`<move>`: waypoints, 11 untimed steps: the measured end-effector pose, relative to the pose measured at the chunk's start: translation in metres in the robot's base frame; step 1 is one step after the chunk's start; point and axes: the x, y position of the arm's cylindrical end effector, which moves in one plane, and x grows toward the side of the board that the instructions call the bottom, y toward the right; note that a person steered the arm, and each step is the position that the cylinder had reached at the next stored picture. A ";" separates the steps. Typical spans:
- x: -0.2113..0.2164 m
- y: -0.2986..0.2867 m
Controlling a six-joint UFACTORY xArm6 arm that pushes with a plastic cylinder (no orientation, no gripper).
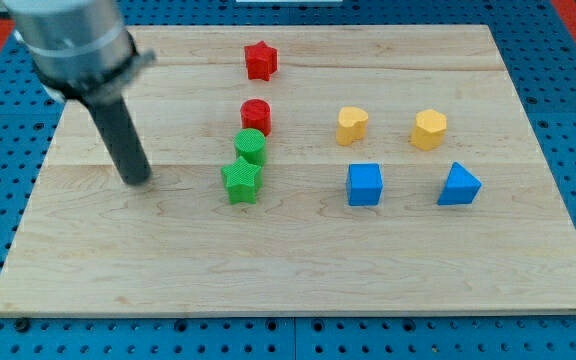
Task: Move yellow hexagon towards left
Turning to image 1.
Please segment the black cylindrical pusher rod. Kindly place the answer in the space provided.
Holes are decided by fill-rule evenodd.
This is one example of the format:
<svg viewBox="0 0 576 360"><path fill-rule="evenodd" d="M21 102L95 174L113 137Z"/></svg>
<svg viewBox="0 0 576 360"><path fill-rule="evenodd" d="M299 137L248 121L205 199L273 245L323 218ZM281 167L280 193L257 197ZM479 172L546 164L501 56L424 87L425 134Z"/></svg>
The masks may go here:
<svg viewBox="0 0 576 360"><path fill-rule="evenodd" d="M131 186L146 182L151 168L122 97L109 103L85 103L121 180Z"/></svg>

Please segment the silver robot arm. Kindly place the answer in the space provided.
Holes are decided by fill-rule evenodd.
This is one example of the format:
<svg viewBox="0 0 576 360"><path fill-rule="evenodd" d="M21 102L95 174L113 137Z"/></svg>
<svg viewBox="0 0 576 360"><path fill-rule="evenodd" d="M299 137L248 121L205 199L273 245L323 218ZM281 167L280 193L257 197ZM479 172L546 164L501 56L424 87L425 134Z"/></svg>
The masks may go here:
<svg viewBox="0 0 576 360"><path fill-rule="evenodd" d="M5 0L15 37L28 49L51 98L80 102L128 185L151 175L146 153L123 98L141 70L155 61L141 53L114 0Z"/></svg>

